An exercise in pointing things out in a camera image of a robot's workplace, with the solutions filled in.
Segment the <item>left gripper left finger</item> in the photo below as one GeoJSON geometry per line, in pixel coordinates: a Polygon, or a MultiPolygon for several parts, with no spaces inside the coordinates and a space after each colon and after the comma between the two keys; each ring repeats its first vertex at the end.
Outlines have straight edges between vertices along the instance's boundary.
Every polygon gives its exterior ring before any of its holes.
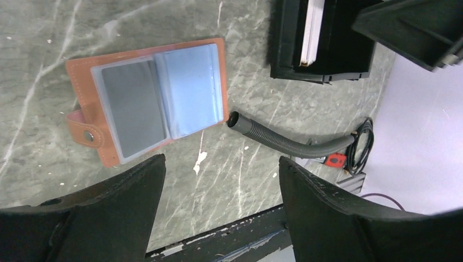
{"type": "Polygon", "coordinates": [[[40,205],[1,209],[1,261],[144,261],[165,176],[158,154],[40,205]]]}

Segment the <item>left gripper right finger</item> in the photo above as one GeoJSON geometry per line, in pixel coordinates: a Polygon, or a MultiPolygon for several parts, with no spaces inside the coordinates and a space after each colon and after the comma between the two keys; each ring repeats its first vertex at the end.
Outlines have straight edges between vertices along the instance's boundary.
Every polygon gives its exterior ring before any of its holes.
{"type": "Polygon", "coordinates": [[[363,199],[287,157],[279,181],[296,261],[462,261],[462,211],[421,215],[363,199]]]}

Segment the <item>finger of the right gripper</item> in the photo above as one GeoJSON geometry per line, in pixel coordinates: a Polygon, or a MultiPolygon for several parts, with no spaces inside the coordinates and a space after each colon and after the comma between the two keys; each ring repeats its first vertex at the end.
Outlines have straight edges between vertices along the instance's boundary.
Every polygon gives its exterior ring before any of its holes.
{"type": "Polygon", "coordinates": [[[461,0],[385,1],[352,28],[428,71],[462,62],[461,0]]]}

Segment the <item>brown leather card holder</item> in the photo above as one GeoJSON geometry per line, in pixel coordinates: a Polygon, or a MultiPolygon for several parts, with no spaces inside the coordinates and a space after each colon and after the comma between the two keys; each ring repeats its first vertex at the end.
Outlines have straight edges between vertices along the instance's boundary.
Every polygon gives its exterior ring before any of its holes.
{"type": "Polygon", "coordinates": [[[69,132],[106,167],[229,116],[222,38],[71,59],[66,70],[80,105],[67,115],[69,132]]]}

